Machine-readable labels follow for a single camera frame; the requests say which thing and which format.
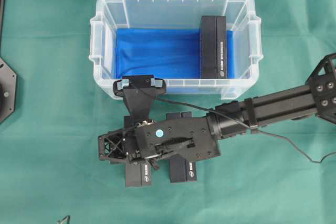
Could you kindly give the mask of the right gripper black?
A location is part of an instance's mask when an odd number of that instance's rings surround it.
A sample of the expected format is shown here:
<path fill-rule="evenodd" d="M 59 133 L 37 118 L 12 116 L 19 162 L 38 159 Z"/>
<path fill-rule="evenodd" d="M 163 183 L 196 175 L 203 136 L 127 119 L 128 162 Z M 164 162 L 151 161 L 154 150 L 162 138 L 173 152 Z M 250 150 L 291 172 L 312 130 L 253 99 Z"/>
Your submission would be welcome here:
<path fill-rule="evenodd" d="M 149 164 L 154 169 L 160 167 L 157 161 L 171 158 L 171 153 L 159 151 L 153 157 L 142 157 L 135 139 L 134 130 L 137 127 L 153 124 L 153 120 L 132 123 L 131 120 L 124 121 L 124 127 L 115 131 L 98 136 L 98 158 L 101 161 L 109 161 L 110 164 Z"/>

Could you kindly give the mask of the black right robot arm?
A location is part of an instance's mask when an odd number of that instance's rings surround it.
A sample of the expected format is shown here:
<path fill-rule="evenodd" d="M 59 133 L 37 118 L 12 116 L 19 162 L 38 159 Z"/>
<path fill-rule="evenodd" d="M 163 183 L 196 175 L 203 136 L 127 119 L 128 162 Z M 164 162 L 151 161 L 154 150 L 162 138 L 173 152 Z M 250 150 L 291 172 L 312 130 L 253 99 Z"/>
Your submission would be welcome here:
<path fill-rule="evenodd" d="M 158 161 L 179 155 L 197 162 L 220 156 L 219 140 L 261 133 L 277 122 L 315 115 L 335 123 L 335 54 L 325 56 L 302 86 L 223 103 L 201 117 L 174 114 L 151 120 L 153 102 L 166 92 L 165 81 L 152 75 L 125 76 L 114 83 L 113 92 L 129 111 L 128 123 L 98 137 L 100 160 L 156 167 Z"/>

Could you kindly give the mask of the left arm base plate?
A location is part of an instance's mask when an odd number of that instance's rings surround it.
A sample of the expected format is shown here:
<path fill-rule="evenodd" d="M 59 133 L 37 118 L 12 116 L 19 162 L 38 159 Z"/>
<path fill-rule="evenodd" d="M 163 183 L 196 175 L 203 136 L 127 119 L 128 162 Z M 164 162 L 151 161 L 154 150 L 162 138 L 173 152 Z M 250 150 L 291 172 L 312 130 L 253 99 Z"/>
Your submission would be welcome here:
<path fill-rule="evenodd" d="M 3 123 L 15 111 L 17 74 L 2 58 L 0 75 L 1 123 Z"/>

